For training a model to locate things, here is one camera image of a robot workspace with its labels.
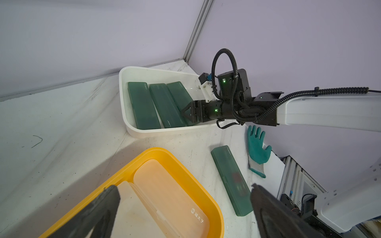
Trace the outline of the white plastic storage box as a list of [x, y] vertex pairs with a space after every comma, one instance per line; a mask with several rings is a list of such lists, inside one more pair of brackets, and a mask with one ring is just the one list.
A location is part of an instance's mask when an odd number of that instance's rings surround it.
[[198, 75], [137, 66], [119, 73], [123, 120], [134, 138], [185, 134], [215, 128], [216, 122], [192, 123], [180, 111], [195, 100], [214, 100], [211, 85]]

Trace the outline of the clear pencil case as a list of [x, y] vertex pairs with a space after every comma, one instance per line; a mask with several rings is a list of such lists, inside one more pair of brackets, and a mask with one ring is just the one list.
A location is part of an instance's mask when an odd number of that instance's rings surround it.
[[140, 166], [133, 184], [167, 237], [207, 237], [208, 217], [157, 160]]
[[118, 206], [112, 238], [164, 238], [165, 235], [127, 181], [118, 186]]

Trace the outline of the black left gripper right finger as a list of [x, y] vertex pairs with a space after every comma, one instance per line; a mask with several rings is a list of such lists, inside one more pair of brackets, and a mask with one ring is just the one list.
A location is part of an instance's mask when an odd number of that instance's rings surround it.
[[250, 201], [262, 238], [323, 237], [261, 185], [252, 185]]

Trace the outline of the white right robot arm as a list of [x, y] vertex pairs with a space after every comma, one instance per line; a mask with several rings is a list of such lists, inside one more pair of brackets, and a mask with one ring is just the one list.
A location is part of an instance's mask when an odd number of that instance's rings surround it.
[[[288, 95], [265, 92], [251, 95], [244, 69], [220, 75], [204, 73], [202, 85], [211, 88], [213, 97], [190, 100], [180, 107], [182, 115], [194, 124], [230, 120], [231, 125], [251, 123], [247, 130], [249, 168], [264, 174], [270, 147], [264, 147], [261, 126], [308, 125], [363, 131], [381, 130], [381, 94], [367, 87], [344, 87], [298, 91]], [[343, 189], [311, 195], [302, 199], [302, 216], [318, 228], [327, 227], [339, 234], [381, 215], [380, 165], [373, 165], [359, 182]]]

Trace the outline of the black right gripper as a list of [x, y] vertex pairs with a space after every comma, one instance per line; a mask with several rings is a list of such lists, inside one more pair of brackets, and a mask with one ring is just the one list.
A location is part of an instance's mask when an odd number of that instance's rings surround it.
[[[265, 92], [253, 97], [249, 86], [247, 72], [238, 69], [239, 81], [234, 96], [233, 105], [236, 113], [242, 118], [259, 116], [269, 109], [281, 96], [282, 92]], [[201, 123], [214, 120], [233, 120], [230, 106], [231, 92], [233, 87], [233, 72], [226, 72], [217, 76], [220, 85], [221, 100], [206, 102], [195, 100], [187, 104], [181, 115], [189, 123]]]

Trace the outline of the green pencil case back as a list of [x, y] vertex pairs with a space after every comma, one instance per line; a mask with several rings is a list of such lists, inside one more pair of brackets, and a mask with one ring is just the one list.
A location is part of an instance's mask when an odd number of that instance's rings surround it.
[[146, 82], [128, 82], [128, 92], [137, 129], [160, 129], [160, 121]]

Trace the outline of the green pencil case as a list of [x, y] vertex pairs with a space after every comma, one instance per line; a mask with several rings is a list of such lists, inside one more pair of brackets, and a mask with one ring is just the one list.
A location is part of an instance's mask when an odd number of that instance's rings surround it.
[[251, 192], [230, 148], [227, 145], [216, 147], [212, 149], [211, 155], [236, 215], [244, 217], [253, 212]]
[[187, 92], [186, 88], [180, 81], [167, 84], [167, 87], [178, 107], [180, 116], [186, 122], [187, 126], [194, 126], [187, 117], [181, 112], [189, 103], [193, 101], [192, 97]]
[[137, 129], [160, 129], [160, 121], [146, 82], [128, 82], [128, 92]]

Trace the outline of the green pencil case back angled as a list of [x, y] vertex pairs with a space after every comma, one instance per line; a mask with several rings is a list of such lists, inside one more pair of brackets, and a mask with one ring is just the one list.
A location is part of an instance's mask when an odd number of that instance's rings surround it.
[[166, 84], [151, 84], [149, 90], [164, 128], [187, 126]]

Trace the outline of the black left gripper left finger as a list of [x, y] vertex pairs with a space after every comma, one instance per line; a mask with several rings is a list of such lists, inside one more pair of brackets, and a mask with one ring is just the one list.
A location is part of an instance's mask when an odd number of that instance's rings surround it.
[[118, 188], [112, 185], [100, 193], [50, 238], [111, 237], [121, 197]]

